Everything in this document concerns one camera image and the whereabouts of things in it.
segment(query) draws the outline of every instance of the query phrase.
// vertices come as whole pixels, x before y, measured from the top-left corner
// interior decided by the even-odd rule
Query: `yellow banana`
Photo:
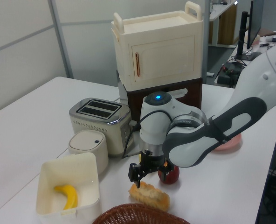
[[[78,205],[77,191],[72,185],[67,184],[62,186],[55,186],[54,190],[64,194],[67,197],[67,202],[63,210],[77,207]]]

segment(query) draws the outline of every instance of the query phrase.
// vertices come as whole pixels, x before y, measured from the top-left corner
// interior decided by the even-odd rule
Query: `red apple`
[[[163,181],[163,176],[162,176],[162,172],[161,171],[158,171],[158,175],[159,175],[160,180],[163,183],[165,183],[165,184],[173,184],[173,183],[175,183],[179,179],[179,167],[174,166],[173,171],[170,171],[166,175],[165,181]]]

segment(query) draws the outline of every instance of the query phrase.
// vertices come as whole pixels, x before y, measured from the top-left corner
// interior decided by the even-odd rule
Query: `small white container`
[[[54,190],[70,184],[78,195],[78,206],[63,210],[66,196]],[[36,213],[43,224],[91,224],[102,214],[96,157],[93,153],[70,155],[41,167]]]
[[[75,134],[69,141],[72,154],[93,153],[97,161],[97,173],[102,173],[108,166],[108,149],[106,137],[102,132],[83,130]]]
[[[125,20],[114,13],[111,30],[119,78],[127,91],[201,78],[199,5],[188,1],[185,11]]]

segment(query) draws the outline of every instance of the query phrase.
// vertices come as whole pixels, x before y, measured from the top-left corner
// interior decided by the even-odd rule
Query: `wicker basket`
[[[122,204],[104,212],[93,224],[189,224],[167,212],[139,203]]]

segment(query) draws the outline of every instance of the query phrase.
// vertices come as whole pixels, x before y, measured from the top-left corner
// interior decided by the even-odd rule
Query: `toaster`
[[[109,155],[120,155],[124,152],[131,131],[131,111],[127,105],[87,98],[74,105],[69,116],[75,134],[82,130],[102,132],[106,136]],[[133,142],[131,136],[127,147]]]

